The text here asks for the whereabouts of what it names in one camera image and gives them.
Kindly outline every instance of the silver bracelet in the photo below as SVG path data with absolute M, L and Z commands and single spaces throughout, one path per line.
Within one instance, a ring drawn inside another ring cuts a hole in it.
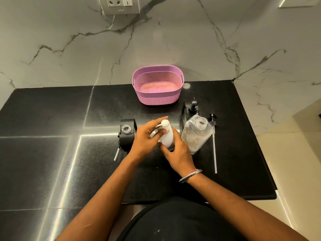
M 180 183 L 185 182 L 187 179 L 189 179 L 190 177 L 192 177 L 192 176 L 200 173 L 201 171 L 202 171 L 201 169 L 198 169 L 198 170 L 196 170 L 196 171 L 188 174 L 186 177 L 183 177 L 182 179 L 180 179 L 179 182 L 180 182 Z

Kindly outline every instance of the black countertop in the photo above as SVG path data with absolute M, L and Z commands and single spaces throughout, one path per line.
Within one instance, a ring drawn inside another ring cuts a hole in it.
M 217 115 L 217 171 L 212 138 L 194 156 L 203 173 L 244 199 L 275 199 L 275 183 L 231 81 L 189 82 L 171 105 L 146 106 L 131 85 L 17 89 L 0 111 L 1 240 L 56 237 L 110 177 L 119 121 L 138 126 L 162 116 L 179 129 L 184 101 Z M 180 195 L 205 200 L 155 149 L 129 184 L 123 203 Z

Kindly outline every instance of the electrical outlet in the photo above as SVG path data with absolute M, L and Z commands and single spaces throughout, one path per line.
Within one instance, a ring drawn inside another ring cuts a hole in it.
M 123 0 L 106 0 L 109 7 L 123 7 Z
M 294 7 L 311 7 L 316 5 L 319 0 L 282 0 L 279 5 L 280 8 L 294 8 Z
M 138 14 L 139 0 L 99 0 L 105 15 Z

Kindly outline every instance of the person's right hand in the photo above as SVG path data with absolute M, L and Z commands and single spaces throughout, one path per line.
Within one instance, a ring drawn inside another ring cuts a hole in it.
M 173 129 L 175 150 L 170 152 L 165 145 L 158 143 L 160 150 L 163 152 L 171 167 L 183 177 L 186 177 L 190 171 L 195 169 L 192 155 L 187 143 L 182 141 L 176 129 Z

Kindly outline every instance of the red thread bracelet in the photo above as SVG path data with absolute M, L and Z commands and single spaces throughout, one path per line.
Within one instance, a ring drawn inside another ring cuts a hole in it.
M 193 173 L 193 172 L 195 172 L 195 171 L 197 171 L 198 169 L 194 169 L 194 170 L 191 170 L 187 175 L 189 175 L 189 174 L 191 174 L 191 173 Z

